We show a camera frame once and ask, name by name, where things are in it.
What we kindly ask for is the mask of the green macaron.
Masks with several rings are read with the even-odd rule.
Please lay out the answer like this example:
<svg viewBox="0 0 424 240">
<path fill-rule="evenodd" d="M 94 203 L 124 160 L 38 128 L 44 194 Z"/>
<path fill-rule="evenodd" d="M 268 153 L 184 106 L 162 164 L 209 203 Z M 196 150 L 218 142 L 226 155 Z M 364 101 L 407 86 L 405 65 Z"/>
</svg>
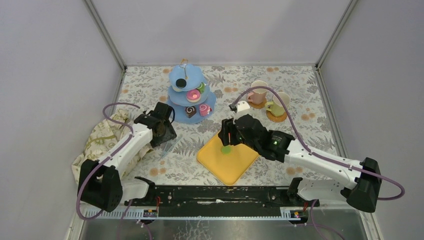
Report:
<svg viewBox="0 0 424 240">
<path fill-rule="evenodd" d="M 223 146 L 222 148 L 221 148 L 221 153 L 223 154 L 223 155 L 227 155 L 227 154 L 230 154 L 231 153 L 231 151 L 232 151 L 232 147 L 231 146 Z"/>
</svg>

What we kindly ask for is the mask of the chocolate swirl roll cake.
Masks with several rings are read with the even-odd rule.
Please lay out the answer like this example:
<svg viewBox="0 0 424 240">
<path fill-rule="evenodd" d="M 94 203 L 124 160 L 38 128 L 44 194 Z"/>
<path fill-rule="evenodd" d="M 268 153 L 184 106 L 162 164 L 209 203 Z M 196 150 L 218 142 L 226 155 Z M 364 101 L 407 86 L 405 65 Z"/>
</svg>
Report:
<svg viewBox="0 0 424 240">
<path fill-rule="evenodd" d="M 186 106 L 185 109 L 185 115 L 187 118 L 192 118 L 193 116 L 195 116 L 197 114 L 197 108 L 195 105 L 193 106 Z"/>
</svg>

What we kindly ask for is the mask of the pink ceramic mug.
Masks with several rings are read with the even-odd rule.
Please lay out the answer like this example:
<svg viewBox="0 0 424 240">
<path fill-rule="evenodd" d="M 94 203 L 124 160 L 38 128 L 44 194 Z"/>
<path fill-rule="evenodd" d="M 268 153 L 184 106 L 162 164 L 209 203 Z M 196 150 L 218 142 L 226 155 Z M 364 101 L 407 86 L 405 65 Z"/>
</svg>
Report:
<svg viewBox="0 0 424 240">
<path fill-rule="evenodd" d="M 250 85 L 250 87 L 268 87 L 268 84 L 265 81 L 256 80 Z M 266 101 L 267 92 L 268 90 L 266 88 L 253 89 L 247 94 L 247 102 L 250 104 L 260 105 Z"/>
</svg>

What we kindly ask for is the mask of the blue three-tier cake stand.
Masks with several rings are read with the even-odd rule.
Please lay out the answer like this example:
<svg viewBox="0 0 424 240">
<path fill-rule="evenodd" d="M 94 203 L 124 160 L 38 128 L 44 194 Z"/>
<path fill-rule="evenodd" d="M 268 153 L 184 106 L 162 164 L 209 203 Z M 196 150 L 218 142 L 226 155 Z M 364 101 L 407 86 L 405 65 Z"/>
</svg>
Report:
<svg viewBox="0 0 424 240">
<path fill-rule="evenodd" d="M 200 67 L 184 58 L 168 79 L 167 104 L 175 110 L 176 122 L 197 124 L 213 114 L 217 98 Z"/>
</svg>

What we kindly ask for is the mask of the green ceramic mug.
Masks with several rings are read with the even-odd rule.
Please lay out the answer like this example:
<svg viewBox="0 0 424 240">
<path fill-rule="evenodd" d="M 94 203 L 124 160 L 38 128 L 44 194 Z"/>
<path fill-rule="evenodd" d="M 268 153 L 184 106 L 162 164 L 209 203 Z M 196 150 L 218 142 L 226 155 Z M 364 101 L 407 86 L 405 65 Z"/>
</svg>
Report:
<svg viewBox="0 0 424 240">
<path fill-rule="evenodd" d="M 285 92 L 278 92 L 272 97 L 271 101 L 265 103 L 265 109 L 275 117 L 281 117 L 289 109 L 291 102 L 290 96 Z"/>
</svg>

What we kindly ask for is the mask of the yellow serving tray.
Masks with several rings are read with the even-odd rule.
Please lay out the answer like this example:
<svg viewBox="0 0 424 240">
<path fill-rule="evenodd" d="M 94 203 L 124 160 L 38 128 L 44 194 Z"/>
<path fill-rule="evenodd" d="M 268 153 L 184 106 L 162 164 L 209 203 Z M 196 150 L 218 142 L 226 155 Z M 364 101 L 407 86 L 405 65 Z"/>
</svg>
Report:
<svg viewBox="0 0 424 240">
<path fill-rule="evenodd" d="M 233 186 L 259 154 L 244 144 L 229 146 L 231 153 L 222 154 L 224 146 L 216 134 L 197 152 L 196 159 L 224 185 Z"/>
</svg>

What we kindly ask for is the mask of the pink sprinkled donut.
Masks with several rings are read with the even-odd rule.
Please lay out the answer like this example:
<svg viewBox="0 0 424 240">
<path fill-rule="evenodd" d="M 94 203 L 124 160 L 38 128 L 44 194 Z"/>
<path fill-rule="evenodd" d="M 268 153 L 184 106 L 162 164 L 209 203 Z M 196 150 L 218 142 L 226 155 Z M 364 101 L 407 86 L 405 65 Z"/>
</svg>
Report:
<svg viewBox="0 0 424 240">
<path fill-rule="evenodd" d="M 202 94 L 200 94 L 197 89 L 189 90 L 186 93 L 186 99 L 190 103 L 196 103 L 196 102 L 198 102 L 201 99 L 201 97 L 202 97 Z"/>
</svg>

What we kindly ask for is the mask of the black sandwich cookie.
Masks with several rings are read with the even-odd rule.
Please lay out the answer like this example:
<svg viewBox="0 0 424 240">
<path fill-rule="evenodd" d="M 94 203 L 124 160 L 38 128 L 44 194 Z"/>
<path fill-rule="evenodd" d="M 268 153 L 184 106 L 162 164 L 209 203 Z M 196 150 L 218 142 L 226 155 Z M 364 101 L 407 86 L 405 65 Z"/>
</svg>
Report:
<svg viewBox="0 0 424 240">
<path fill-rule="evenodd" d="M 186 85 L 187 85 L 187 81 L 186 81 L 186 79 L 184 79 L 184 78 L 179 78 L 179 79 L 177 79 L 177 80 L 175 81 L 175 86 L 176 86 L 178 89 L 183 89 L 183 88 L 185 88 L 185 87 L 186 87 Z"/>
</svg>

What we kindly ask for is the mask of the pink swirl roll cake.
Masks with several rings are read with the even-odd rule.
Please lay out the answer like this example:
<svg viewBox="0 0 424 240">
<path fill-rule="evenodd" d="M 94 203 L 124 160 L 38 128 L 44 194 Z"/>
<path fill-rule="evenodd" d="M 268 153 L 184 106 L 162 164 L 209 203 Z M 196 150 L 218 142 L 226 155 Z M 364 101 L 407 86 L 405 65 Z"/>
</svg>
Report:
<svg viewBox="0 0 424 240">
<path fill-rule="evenodd" d="M 205 103 L 202 103 L 198 106 L 198 111 L 201 117 L 206 117 L 208 116 L 213 110 L 212 108 Z"/>
</svg>

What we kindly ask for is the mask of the green swirl roll cake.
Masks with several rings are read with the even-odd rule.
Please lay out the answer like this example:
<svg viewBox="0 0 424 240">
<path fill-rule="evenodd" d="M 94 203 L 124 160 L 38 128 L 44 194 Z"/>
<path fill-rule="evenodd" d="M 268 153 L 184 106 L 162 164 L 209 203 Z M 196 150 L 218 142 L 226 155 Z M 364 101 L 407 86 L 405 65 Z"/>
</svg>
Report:
<svg viewBox="0 0 424 240">
<path fill-rule="evenodd" d="M 205 87 L 206 87 L 206 84 L 204 82 L 201 82 L 196 89 L 199 91 L 200 94 L 203 94 L 205 91 Z"/>
</svg>

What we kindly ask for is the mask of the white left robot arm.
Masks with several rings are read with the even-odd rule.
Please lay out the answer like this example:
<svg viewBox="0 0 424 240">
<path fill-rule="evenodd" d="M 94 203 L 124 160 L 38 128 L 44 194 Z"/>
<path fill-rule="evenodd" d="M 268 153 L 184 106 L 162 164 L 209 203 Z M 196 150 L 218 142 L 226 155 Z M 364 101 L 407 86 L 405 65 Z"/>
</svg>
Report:
<svg viewBox="0 0 424 240">
<path fill-rule="evenodd" d="M 76 209 L 80 209 L 82 202 L 108 213 L 135 199 L 144 206 L 152 204 L 155 184 L 143 177 L 124 180 L 124 172 L 143 147 L 154 148 L 177 137 L 172 126 L 175 115 L 170 105 L 158 102 L 153 110 L 144 111 L 132 124 L 123 122 L 122 126 L 129 132 L 107 153 L 81 164 Z"/>
</svg>

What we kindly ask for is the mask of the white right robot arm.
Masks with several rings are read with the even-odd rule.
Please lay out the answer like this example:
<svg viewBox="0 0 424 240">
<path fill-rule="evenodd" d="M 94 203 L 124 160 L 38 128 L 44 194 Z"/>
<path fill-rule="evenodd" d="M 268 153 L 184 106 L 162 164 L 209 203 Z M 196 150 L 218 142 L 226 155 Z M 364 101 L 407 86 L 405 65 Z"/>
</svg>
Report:
<svg viewBox="0 0 424 240">
<path fill-rule="evenodd" d="M 243 144 L 270 161 L 294 164 L 310 169 L 326 178 L 310 180 L 295 177 L 286 191 L 293 206 L 311 204 L 314 200 L 346 201 L 351 207 L 373 213 L 382 181 L 378 162 L 367 157 L 363 161 L 347 159 L 303 146 L 293 135 L 268 130 L 247 114 L 238 119 L 223 119 L 218 137 L 224 146 Z"/>
</svg>

